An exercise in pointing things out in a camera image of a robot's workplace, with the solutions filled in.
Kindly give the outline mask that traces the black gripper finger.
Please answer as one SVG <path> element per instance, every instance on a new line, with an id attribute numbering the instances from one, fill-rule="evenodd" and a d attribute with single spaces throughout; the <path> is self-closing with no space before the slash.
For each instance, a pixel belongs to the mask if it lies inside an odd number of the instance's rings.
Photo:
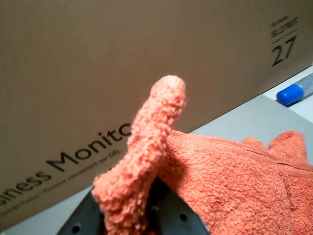
<path id="1" fill-rule="evenodd" d="M 58 231 L 59 235 L 101 235 L 102 212 L 89 192 Z"/>
<path id="2" fill-rule="evenodd" d="M 151 185 L 146 205 L 146 235 L 208 235 L 198 214 L 162 180 Z"/>

